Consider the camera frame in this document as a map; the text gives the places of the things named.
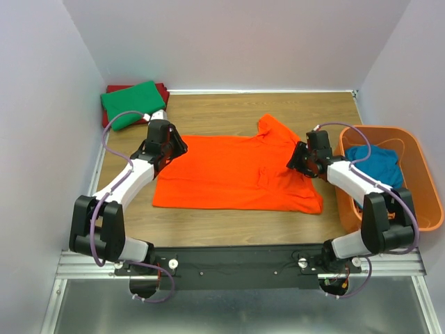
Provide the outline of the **orange t shirt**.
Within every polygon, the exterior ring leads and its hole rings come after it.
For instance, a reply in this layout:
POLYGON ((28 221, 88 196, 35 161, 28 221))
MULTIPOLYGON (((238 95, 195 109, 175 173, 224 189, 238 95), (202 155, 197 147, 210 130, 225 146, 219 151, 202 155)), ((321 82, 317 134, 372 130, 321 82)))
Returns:
POLYGON ((183 136, 188 152, 157 177, 152 204, 320 214, 312 181, 287 168, 299 136, 269 114, 254 136, 183 136))

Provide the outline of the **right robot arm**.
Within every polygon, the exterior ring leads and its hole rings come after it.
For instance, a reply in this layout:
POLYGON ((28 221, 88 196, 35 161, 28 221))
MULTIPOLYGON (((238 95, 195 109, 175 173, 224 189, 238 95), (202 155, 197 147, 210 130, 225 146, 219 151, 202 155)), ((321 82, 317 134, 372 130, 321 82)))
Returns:
POLYGON ((323 243, 321 267, 330 273, 338 271, 354 257, 404 255, 419 244, 420 232, 411 192, 395 189, 356 167, 332 151, 329 135, 316 126, 298 141, 287 168, 308 178, 320 178, 347 193, 361 208, 358 231, 323 243))

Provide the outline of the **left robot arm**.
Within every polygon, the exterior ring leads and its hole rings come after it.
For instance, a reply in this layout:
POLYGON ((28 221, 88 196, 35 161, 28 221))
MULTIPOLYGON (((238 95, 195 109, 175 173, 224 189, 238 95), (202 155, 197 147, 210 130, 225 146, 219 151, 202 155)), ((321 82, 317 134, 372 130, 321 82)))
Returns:
POLYGON ((170 121, 149 120, 147 138, 127 157, 120 174, 94 195, 76 199, 69 249, 91 256, 100 267, 106 261, 130 262, 136 273, 148 274, 155 262, 154 245, 126 236, 124 211, 143 187, 187 151, 187 144, 170 121))

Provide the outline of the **blue crumpled t shirt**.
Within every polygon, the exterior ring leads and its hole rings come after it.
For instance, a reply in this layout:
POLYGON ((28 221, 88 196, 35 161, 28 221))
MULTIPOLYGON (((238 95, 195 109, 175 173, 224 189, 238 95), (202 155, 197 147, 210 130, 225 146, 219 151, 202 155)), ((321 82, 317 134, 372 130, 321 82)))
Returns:
POLYGON ((371 145, 370 157, 355 166, 373 179, 398 189, 403 186, 403 174, 398 165, 398 155, 395 150, 371 145))

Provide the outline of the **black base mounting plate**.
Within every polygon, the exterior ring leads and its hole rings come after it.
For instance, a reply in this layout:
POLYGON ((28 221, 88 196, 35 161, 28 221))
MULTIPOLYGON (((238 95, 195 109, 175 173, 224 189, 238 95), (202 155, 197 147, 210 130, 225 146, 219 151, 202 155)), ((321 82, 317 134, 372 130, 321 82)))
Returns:
POLYGON ((158 247, 154 264, 163 271, 125 263, 115 274, 130 278, 134 294, 151 297, 156 289, 318 289, 323 278, 343 294, 346 277, 362 271, 351 260, 329 259, 322 244, 158 247))

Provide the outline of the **orange plastic laundry basket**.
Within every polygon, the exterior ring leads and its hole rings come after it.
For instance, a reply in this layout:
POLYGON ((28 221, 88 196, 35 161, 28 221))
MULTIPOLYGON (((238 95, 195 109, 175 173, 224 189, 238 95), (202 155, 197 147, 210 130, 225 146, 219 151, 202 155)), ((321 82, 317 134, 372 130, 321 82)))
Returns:
MULTIPOLYGON (((437 230, 444 221, 444 210, 435 183, 421 146, 408 131, 398 127, 356 126, 371 145, 394 150, 403 174, 403 186, 412 193, 414 209, 421 232, 437 230)), ((366 145, 364 139, 353 129, 345 128, 339 135, 339 144, 334 153, 344 155, 345 150, 366 145)), ((341 225, 346 232, 361 227, 362 214, 353 199, 339 188, 335 189, 341 225)))

